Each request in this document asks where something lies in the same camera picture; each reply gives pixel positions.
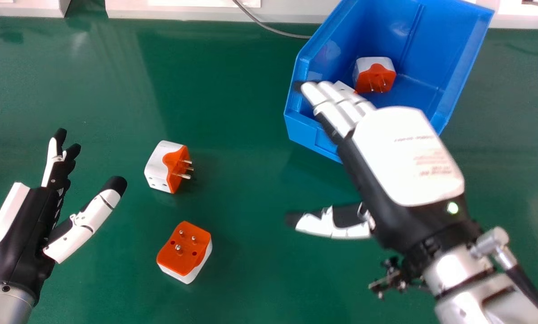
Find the green table surface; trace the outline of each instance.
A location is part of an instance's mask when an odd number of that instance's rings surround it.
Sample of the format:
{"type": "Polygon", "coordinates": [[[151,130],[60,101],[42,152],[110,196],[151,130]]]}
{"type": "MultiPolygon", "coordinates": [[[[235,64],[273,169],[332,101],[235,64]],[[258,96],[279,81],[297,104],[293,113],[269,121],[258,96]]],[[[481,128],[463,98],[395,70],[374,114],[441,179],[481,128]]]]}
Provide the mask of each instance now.
{"type": "MultiPolygon", "coordinates": [[[[309,33],[314,26],[282,26],[309,33]]],[[[129,188],[99,232],[45,282],[31,323],[436,323],[421,291],[377,300],[376,242],[287,228],[283,215],[357,201],[340,164],[288,140],[283,107],[303,41],[254,24],[109,20],[74,0],[66,19],[0,18],[0,206],[38,186],[63,126],[82,152],[63,216],[111,175],[129,188]],[[150,189],[161,140],[187,145],[195,180],[150,189]],[[211,232],[191,285],[156,254],[183,220],[211,232]]],[[[538,285],[538,31],[490,30],[442,138],[472,216],[502,226],[538,285]]]]}

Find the robotic arm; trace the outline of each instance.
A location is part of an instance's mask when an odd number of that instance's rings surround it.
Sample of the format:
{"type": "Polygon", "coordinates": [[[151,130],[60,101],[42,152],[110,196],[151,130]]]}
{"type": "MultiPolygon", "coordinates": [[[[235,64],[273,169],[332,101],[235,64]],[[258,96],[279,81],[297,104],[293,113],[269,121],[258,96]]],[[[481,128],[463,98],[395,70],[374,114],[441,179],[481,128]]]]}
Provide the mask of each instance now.
{"type": "Polygon", "coordinates": [[[483,233],[469,217],[463,175],[419,109],[376,109],[330,82],[300,91],[337,144],[362,203],[290,213],[300,232],[334,239],[375,237],[403,257],[386,260],[386,276],[369,285],[432,293],[443,324],[538,324],[538,292],[508,249],[501,228],[483,233]],[[495,273],[492,257],[505,273],[495,273]]]}
{"type": "Polygon", "coordinates": [[[86,242],[119,203],[125,179],[114,176],[77,214],[57,225],[81,147],[62,150],[67,132],[49,142],[41,187],[14,183],[0,210],[0,324],[23,324],[44,281],[86,242]]]}

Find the blue plastic bin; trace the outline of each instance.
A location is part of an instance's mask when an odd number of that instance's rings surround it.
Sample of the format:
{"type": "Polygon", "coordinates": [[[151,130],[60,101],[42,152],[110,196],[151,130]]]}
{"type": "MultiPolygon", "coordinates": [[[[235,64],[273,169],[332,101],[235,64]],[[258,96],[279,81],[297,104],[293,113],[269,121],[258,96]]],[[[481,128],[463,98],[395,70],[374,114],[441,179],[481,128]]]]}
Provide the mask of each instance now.
{"type": "Polygon", "coordinates": [[[387,94],[367,94],[377,107],[422,109],[443,131],[469,76],[493,11],[462,0],[341,0],[297,55],[285,106],[289,138],[340,162],[335,145],[293,90],[299,80],[341,80],[359,57],[389,57],[397,78],[387,94]]]}

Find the blue storage box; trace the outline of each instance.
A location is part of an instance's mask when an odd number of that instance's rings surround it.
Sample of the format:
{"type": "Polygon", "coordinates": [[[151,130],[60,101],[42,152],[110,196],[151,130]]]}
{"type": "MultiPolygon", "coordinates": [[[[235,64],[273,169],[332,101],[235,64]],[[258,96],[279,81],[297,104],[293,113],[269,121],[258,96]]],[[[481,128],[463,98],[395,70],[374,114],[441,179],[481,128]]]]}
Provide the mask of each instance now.
{"type": "Polygon", "coordinates": [[[389,57],[397,72],[390,92],[365,98],[377,107],[422,109],[440,133],[492,17],[492,10],[462,0],[341,0],[297,55],[284,113],[289,138],[340,162],[335,145],[293,83],[341,80],[353,86],[360,57],[389,57]]]}

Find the metal prong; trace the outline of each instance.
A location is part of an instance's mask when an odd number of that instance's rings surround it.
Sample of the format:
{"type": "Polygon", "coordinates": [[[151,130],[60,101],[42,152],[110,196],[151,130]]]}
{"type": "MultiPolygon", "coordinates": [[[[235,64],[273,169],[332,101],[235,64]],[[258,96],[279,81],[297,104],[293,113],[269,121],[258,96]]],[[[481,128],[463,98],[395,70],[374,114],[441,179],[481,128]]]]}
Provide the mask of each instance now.
{"type": "Polygon", "coordinates": [[[187,179],[187,180],[191,179],[191,176],[188,175],[188,174],[175,174],[175,175],[176,175],[176,176],[180,176],[180,177],[183,178],[183,179],[187,179]]]}

